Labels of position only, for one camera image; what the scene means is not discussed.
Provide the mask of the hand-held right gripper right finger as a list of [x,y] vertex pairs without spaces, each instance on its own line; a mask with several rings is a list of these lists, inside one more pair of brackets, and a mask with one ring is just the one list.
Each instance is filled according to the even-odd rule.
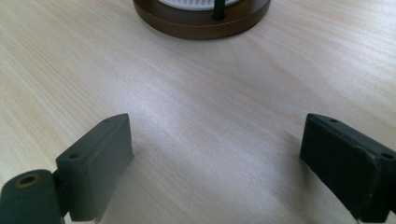
[[300,159],[362,222],[396,214],[396,152],[330,117],[306,116]]

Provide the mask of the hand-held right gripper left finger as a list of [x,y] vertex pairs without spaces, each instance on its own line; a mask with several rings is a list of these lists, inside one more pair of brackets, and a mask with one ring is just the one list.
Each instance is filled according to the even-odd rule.
[[60,178],[71,187],[72,220],[102,218],[133,157],[129,115],[120,114],[99,122],[56,159]]

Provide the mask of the wooden lid holder, black rods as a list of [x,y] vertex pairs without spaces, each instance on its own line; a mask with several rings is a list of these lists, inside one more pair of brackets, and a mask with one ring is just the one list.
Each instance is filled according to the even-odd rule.
[[267,12],[271,0],[215,0],[213,10],[188,11],[158,0],[133,0],[140,18],[156,30],[178,38],[207,40],[245,32]]

